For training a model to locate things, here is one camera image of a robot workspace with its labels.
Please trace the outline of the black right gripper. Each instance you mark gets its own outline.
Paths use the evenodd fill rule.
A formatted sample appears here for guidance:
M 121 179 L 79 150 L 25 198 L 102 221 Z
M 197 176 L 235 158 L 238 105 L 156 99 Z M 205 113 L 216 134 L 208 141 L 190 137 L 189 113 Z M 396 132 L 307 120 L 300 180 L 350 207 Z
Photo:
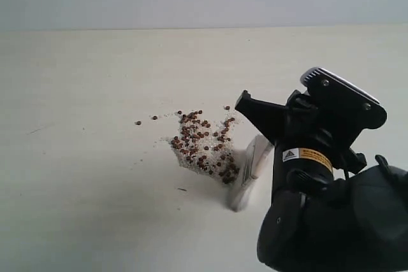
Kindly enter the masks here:
M 275 147 L 276 164 L 364 164 L 352 144 L 364 130 L 384 125 L 386 110 L 353 99 L 321 103 L 293 92 L 286 104 L 257 100 L 244 90 L 235 110 Z

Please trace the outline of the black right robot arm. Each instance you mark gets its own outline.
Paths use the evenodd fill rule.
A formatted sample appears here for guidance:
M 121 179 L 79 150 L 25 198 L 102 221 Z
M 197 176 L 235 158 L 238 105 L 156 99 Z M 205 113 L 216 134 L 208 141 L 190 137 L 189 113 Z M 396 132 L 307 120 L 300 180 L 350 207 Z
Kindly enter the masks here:
M 271 204 L 257 256 L 276 271 L 405 271 L 407 172 L 351 143 L 347 108 L 294 92 L 285 105 L 247 91 L 236 110 L 273 145 Z

